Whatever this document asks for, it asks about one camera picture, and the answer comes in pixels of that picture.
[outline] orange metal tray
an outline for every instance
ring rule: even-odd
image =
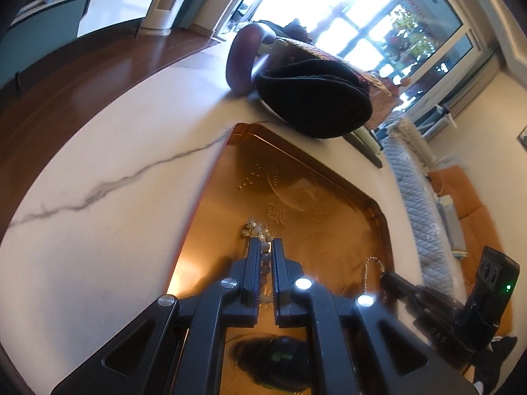
[[[241,231],[250,217],[281,237],[286,257],[300,262],[308,277],[333,294],[359,294],[364,263],[371,256],[393,270],[386,218],[373,199],[264,126],[238,123],[194,209],[167,292],[189,297],[225,277],[230,264],[246,254]],[[372,265],[370,292],[378,291],[379,276]],[[270,281],[261,294],[272,297]],[[229,328],[223,395],[279,393],[254,384],[230,359],[237,340],[259,334],[305,339],[306,330],[276,327],[271,303],[260,305],[255,328]]]

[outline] metal screw head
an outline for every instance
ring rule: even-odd
[[[172,306],[176,302],[176,297],[170,294],[162,295],[157,299],[159,306],[168,307]]]
[[[233,279],[231,277],[226,277],[225,279],[222,279],[221,286],[223,288],[234,288],[236,285],[238,285],[238,281],[236,279]]]

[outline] orange cushion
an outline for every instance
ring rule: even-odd
[[[429,172],[432,188],[439,196],[452,196],[458,218],[462,219],[483,204],[460,166]]]

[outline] sliding glass door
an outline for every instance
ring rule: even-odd
[[[395,110],[417,119],[438,104],[481,52],[454,0],[262,0],[252,20],[298,18],[314,44],[400,84]]]

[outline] marble vein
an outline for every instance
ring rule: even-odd
[[[27,214],[25,216],[23,216],[20,220],[13,220],[11,221],[11,223],[9,224],[9,228],[12,228],[12,227],[16,227],[16,226],[20,226],[22,224],[25,224],[25,223],[29,223],[31,221],[35,221],[35,220],[45,220],[45,219],[48,219],[60,212],[63,212],[63,211],[73,211],[73,212],[78,212],[78,211],[82,211],[83,209],[86,209],[88,208],[90,205],[93,205],[94,203],[100,201],[102,198],[104,198],[106,195],[108,195],[109,193],[111,192],[114,192],[116,190],[118,190],[119,188],[122,188],[122,187],[125,187],[127,185],[130,185],[132,183],[134,183],[135,181],[137,181],[138,179],[141,178],[141,176],[151,170],[152,168],[158,166],[158,165],[162,165],[162,164],[166,164],[166,163],[170,163],[170,162],[173,162],[177,159],[180,159],[180,158],[183,158],[183,157],[186,157],[186,156],[190,156],[191,154],[194,154],[194,153],[197,153],[199,151],[203,151],[203,150],[207,150],[208,148],[212,147],[213,145],[221,142],[225,137],[226,135],[228,135],[228,133],[230,133],[230,130],[226,131],[225,133],[223,133],[223,135],[219,138],[217,138],[216,140],[202,146],[202,147],[199,147],[199,148],[194,148],[192,150],[188,150],[188,151],[183,151],[182,153],[177,153],[169,158],[166,158],[166,159],[162,159],[162,160],[159,160],[157,162],[154,162],[154,163],[151,163],[151,164],[148,164],[147,166],[144,166],[142,167],[141,169],[139,169],[137,172],[135,172],[133,175],[127,175],[121,179],[117,179],[115,181],[108,181],[108,182],[104,182],[104,183],[101,183],[99,184],[97,187],[95,187],[91,193],[86,196],[84,198],[84,200],[82,201],[81,204],[78,204],[78,205],[62,205],[62,206],[57,206],[56,208],[53,208],[53,209],[47,209],[45,211],[42,211],[42,212],[39,212],[39,213],[30,213],[30,214]]]

